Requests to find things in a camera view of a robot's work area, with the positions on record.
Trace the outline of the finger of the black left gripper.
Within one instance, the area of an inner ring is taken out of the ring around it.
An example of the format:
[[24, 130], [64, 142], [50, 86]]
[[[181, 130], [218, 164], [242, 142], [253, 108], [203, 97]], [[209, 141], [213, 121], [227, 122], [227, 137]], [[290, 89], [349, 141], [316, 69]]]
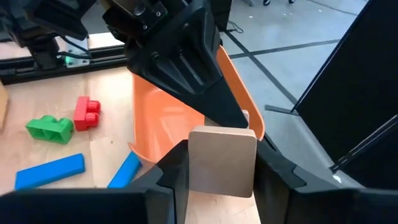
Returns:
[[246, 120], [216, 60], [220, 33], [207, 0], [149, 0], [156, 23], [125, 45], [127, 68], [216, 124]]

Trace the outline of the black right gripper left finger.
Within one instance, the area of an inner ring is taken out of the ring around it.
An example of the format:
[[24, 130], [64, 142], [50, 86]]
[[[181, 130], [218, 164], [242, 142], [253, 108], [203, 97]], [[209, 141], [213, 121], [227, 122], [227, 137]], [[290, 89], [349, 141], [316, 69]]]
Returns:
[[188, 142], [125, 188], [32, 189], [0, 197], [0, 224], [184, 224]]

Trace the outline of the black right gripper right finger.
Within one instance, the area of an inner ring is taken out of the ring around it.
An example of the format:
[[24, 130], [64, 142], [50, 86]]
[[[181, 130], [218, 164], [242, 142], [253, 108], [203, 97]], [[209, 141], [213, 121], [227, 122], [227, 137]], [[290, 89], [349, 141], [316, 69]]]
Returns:
[[261, 224], [398, 224], [398, 190], [341, 189], [264, 141], [253, 192]]

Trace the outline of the short blue block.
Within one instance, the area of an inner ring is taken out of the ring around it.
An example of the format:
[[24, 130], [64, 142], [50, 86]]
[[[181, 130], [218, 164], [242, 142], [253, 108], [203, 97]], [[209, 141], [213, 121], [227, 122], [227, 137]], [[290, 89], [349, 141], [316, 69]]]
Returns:
[[127, 187], [141, 167], [142, 164], [139, 158], [131, 151], [112, 178], [111, 182], [108, 184], [107, 188], [118, 189]]

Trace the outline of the natural wooden block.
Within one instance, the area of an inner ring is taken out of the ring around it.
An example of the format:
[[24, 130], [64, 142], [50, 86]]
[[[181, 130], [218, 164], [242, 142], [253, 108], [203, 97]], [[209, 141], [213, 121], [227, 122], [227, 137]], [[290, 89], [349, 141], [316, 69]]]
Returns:
[[257, 137], [209, 118], [188, 135], [190, 190], [249, 198], [254, 185]]

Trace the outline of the long blue wooden bar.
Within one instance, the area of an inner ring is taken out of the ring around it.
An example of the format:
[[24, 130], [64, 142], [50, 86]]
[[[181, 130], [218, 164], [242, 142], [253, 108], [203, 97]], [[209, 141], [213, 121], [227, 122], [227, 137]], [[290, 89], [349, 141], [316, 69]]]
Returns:
[[16, 173], [15, 190], [33, 189], [85, 171], [82, 153], [64, 157], [45, 164], [20, 170]]

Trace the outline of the orange plastic bin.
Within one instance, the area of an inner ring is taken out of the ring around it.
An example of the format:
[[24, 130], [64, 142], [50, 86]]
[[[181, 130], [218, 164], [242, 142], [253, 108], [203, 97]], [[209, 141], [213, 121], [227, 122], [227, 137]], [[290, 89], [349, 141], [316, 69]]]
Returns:
[[[249, 113], [249, 129], [262, 140], [266, 129], [262, 115], [222, 46], [216, 59], [240, 108]], [[195, 126], [204, 124], [205, 117], [136, 74], [132, 76], [132, 86], [134, 142], [129, 147], [149, 166], [187, 139]]]

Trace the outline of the green plastic brick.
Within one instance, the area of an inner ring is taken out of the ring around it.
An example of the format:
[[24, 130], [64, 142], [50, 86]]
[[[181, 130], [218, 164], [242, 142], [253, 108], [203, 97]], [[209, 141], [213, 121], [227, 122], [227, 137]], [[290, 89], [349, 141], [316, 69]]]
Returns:
[[68, 144], [74, 130], [72, 120], [68, 118], [56, 119], [51, 115], [32, 119], [25, 127], [32, 138], [58, 144]]

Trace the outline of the red two-stud plastic brick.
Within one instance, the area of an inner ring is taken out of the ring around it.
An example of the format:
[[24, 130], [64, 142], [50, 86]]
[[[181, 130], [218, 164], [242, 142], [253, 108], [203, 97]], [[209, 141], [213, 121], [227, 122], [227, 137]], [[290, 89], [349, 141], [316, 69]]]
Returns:
[[73, 114], [73, 122], [77, 131], [86, 131], [97, 127], [100, 121], [101, 103], [90, 100], [89, 96], [80, 96]]

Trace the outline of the black folding partition screen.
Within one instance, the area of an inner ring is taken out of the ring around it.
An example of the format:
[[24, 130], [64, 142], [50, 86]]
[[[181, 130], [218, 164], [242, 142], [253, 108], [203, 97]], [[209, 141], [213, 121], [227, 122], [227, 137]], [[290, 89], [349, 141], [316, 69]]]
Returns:
[[398, 0], [369, 0], [298, 103], [266, 121], [295, 174], [398, 190]]

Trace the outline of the black aluminium table frame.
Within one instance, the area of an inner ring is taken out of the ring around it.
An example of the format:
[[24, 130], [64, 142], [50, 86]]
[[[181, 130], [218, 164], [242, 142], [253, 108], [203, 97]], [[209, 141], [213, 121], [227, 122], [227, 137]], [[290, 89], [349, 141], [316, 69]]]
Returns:
[[10, 85], [127, 65], [127, 58], [121, 45], [92, 49], [90, 53], [91, 60], [87, 65], [80, 67], [70, 67], [71, 62], [65, 62], [61, 58], [48, 61], [43, 65], [37, 64], [33, 57], [2, 59], [0, 60], [0, 81], [5, 85]]

